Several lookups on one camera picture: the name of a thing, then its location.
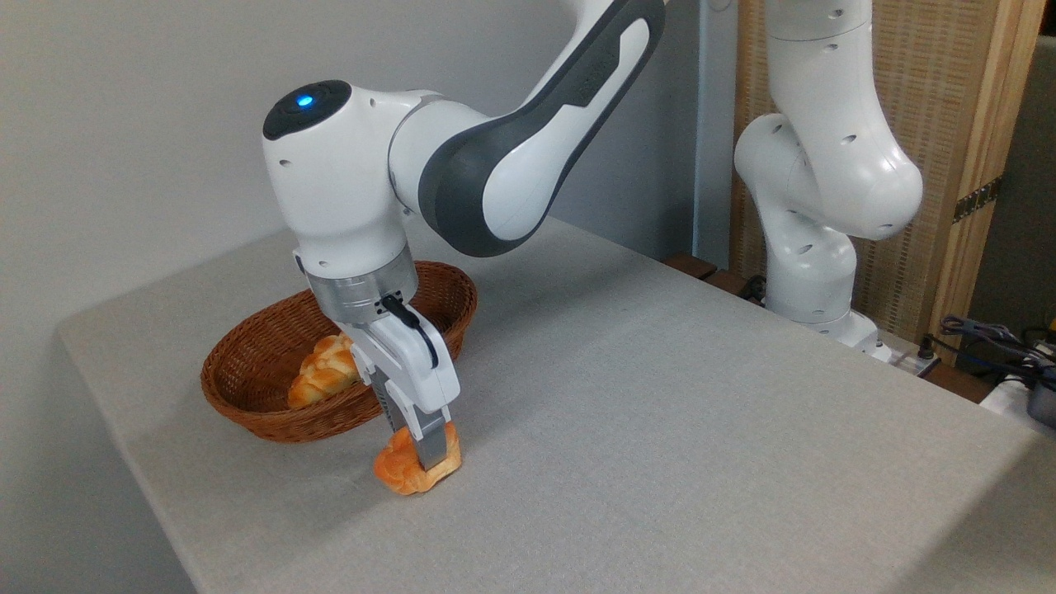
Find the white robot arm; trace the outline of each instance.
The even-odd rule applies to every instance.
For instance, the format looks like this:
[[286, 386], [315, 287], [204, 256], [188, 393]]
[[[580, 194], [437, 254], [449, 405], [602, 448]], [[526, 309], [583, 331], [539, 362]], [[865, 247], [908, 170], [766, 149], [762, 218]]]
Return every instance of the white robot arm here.
[[268, 174], [322, 312], [353, 339], [393, 430], [422, 466], [444, 460], [458, 378], [440, 334], [410, 299], [417, 275], [407, 207], [470, 256], [503, 254], [542, 223], [565, 175], [663, 30], [662, 0], [573, 0], [572, 39], [528, 98], [485, 116], [430, 91], [342, 80], [283, 97], [264, 122]]
[[767, 309], [878, 358], [876, 327], [850, 309], [848, 235], [885, 239], [916, 215], [920, 171], [884, 118], [871, 0], [767, 0], [770, 92], [734, 154], [767, 240]]

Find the wicker basket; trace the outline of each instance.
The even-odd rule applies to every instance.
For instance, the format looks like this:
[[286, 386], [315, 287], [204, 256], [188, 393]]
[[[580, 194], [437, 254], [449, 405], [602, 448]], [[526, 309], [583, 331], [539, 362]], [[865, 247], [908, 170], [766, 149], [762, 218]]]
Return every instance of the wicker basket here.
[[[444, 335], [457, 358], [476, 310], [476, 286], [466, 273], [440, 262], [415, 262], [414, 305]], [[202, 366], [202, 391], [221, 414], [259, 438], [282, 443], [321, 440], [381, 413], [374, 390], [348, 389], [290, 410], [286, 392], [301, 361], [321, 338], [339, 330], [319, 311], [310, 291], [279, 301], [234, 327]]]

